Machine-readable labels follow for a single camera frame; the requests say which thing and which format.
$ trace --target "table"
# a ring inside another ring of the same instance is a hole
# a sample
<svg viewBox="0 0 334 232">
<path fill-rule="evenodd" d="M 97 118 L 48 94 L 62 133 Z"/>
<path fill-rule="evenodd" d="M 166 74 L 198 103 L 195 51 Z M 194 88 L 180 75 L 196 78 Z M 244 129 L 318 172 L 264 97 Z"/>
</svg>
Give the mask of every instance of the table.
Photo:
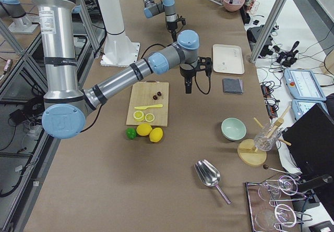
<svg viewBox="0 0 334 232">
<path fill-rule="evenodd" d="M 220 130 L 225 118 L 236 117 L 247 127 L 245 138 L 253 138 L 259 131 L 253 117 L 268 121 L 256 68 L 247 62 L 251 51 L 246 32 L 238 12 L 228 13 L 208 0 L 175 1 L 186 28 L 200 36 L 200 56 L 212 57 L 214 44 L 242 48 L 244 94 L 223 94 L 222 78 L 231 76 L 214 72 L 209 95 L 202 95 L 195 84 L 186 95 L 178 68 L 148 77 L 170 83 L 169 125 L 156 144 L 146 137 L 126 138 L 131 88 L 115 95 L 93 128 L 61 141 L 26 232 L 251 231 L 244 182 L 263 181 L 273 172 L 244 164 L 237 155 L 238 142 L 228 141 Z M 171 42 L 163 14 L 146 19 L 141 0 L 121 0 L 121 8 L 126 33 L 142 50 Z M 85 88 L 121 70 L 99 62 L 94 62 Z M 207 87 L 204 75 L 198 75 L 198 82 Z M 194 164 L 204 158 L 220 170 L 230 206 L 197 177 Z M 267 164 L 280 167 L 277 151 L 268 153 Z"/>
<path fill-rule="evenodd" d="M 257 11 L 251 16 L 251 21 L 248 25 L 245 25 L 245 28 L 248 29 L 253 27 L 252 24 L 254 20 L 259 20 L 259 25 L 265 23 L 274 3 L 275 0 L 257 0 L 259 2 L 259 6 Z M 320 69 L 323 64 L 320 61 L 323 61 L 326 57 L 324 52 L 321 52 L 323 49 L 319 43 L 317 43 L 317 39 L 313 35 L 311 29 L 309 28 L 307 22 L 303 18 L 302 14 L 298 10 L 297 6 L 295 5 L 293 0 L 287 0 L 285 6 L 283 7 L 276 24 L 279 26 L 279 30 L 276 31 L 273 37 L 273 44 L 278 44 L 281 49 L 283 50 L 290 50 L 293 43 L 295 41 L 299 41 L 300 44 L 296 48 L 297 50 L 302 53 L 301 55 L 297 56 L 298 60 L 295 64 L 291 66 L 293 69 L 302 68 L 302 69 L 312 69 L 314 73 L 316 73 L 316 78 L 320 85 L 328 85 L 332 84 L 332 79 L 330 77 L 320 75 L 317 73 L 321 73 Z M 311 59 L 306 56 L 313 56 L 315 59 Z M 256 67 L 258 68 L 258 78 L 259 81 L 274 81 L 277 85 L 279 85 L 279 80 L 273 76 L 272 73 L 268 71 L 270 64 L 275 61 L 275 55 L 273 55 L 273 59 L 271 56 L 266 56 L 264 59 L 257 59 Z M 334 91 L 334 86 L 322 88 L 325 95 L 329 95 Z M 293 97 L 289 93 L 285 85 L 285 80 L 282 79 L 282 86 L 275 89 L 273 95 L 276 99 L 279 99 L 281 102 L 279 104 L 280 109 L 278 110 L 278 116 L 282 114 L 282 112 L 286 109 L 288 105 L 291 105 L 291 101 Z M 294 114 L 292 110 L 288 112 L 288 114 L 284 117 L 284 124 L 282 127 L 290 127 L 295 123 Z M 285 144 L 281 145 L 279 150 L 280 160 L 285 169 L 289 172 L 298 172 L 299 170 L 295 168 L 293 163 L 291 162 L 289 150 Z M 323 221 L 331 221 L 333 220 L 328 215 L 326 210 L 324 209 L 323 205 L 315 207 L 313 209 L 307 210 L 307 214 L 311 214 L 313 216 L 313 220 L 310 222 L 306 222 L 303 228 L 303 231 L 309 231 L 307 228 L 310 225 L 314 225 Z"/>
</svg>

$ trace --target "spoon handle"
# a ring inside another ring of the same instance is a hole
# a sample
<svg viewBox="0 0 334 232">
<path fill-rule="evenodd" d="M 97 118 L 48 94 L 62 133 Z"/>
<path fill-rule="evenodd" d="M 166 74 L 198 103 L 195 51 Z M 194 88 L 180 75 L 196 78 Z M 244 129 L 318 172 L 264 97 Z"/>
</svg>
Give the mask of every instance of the spoon handle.
<svg viewBox="0 0 334 232">
<path fill-rule="evenodd" d="M 225 200 L 225 202 L 230 205 L 232 202 L 230 201 L 230 199 L 226 196 L 226 194 L 221 190 L 221 188 L 219 187 L 219 185 L 215 185 L 216 189 L 218 190 L 218 192 L 220 193 L 220 195 L 223 197 L 223 199 Z"/>
</svg>

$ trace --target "computer monitor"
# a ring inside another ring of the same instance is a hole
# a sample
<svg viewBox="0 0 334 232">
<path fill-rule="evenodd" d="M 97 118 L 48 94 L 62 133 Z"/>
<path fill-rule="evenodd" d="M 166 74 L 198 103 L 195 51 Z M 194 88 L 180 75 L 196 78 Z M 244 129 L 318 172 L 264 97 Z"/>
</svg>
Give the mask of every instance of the computer monitor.
<svg viewBox="0 0 334 232">
<path fill-rule="evenodd" d="M 311 180 L 324 174 L 334 177 L 334 121 L 321 105 L 314 105 L 286 129 L 283 138 L 292 144 L 288 148 L 303 179 Z M 314 191 L 334 219 L 334 183 Z"/>
</svg>

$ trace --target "brown tabletop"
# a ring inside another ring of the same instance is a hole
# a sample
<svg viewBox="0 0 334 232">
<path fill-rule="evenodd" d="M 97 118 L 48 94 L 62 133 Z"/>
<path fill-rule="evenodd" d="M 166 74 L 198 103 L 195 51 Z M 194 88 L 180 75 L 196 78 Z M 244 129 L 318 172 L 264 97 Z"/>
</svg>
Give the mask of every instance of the brown tabletop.
<svg viewBox="0 0 334 232">
<path fill-rule="evenodd" d="M 175 2 L 187 20 L 185 29 L 199 34 L 200 56 L 212 57 L 214 44 L 242 48 L 244 94 L 223 93 L 222 78 L 233 75 L 213 72 L 209 95 L 195 84 L 186 95 L 178 68 L 151 75 L 147 80 L 170 83 L 168 127 L 155 144 L 147 137 L 126 138 L 131 87 L 115 95 L 90 130 L 61 141 L 25 231 L 251 231 L 244 182 L 263 181 L 273 173 L 244 164 L 238 142 L 227 140 L 220 128 L 225 118 L 236 117 L 247 127 L 245 138 L 253 138 L 259 132 L 253 117 L 268 121 L 256 68 L 246 59 L 251 53 L 246 32 L 238 12 L 228 13 L 208 0 Z M 141 53 L 153 43 L 171 42 L 164 14 L 146 19 L 141 0 L 121 0 L 121 7 L 126 33 L 140 42 Z M 96 60 L 85 88 L 120 70 Z M 198 83 L 207 89 L 204 73 Z M 220 186 L 231 205 L 200 182 L 194 164 L 204 158 L 220 171 Z M 280 167 L 276 151 L 268 153 L 266 163 Z"/>
</svg>

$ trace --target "lemon slice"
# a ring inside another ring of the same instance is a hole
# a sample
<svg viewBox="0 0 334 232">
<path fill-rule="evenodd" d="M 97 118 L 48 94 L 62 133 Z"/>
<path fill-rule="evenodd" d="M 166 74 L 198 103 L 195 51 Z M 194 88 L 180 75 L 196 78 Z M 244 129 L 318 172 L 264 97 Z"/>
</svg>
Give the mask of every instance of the lemon slice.
<svg viewBox="0 0 334 232">
<path fill-rule="evenodd" d="M 152 113 L 147 113 L 147 114 L 145 115 L 145 121 L 147 121 L 148 123 L 153 122 L 155 118 L 156 118 L 156 117 L 155 117 L 154 114 L 152 114 Z"/>
<path fill-rule="evenodd" d="M 136 121 L 143 121 L 145 118 L 144 112 L 143 111 L 135 111 L 134 112 L 134 119 Z"/>
</svg>

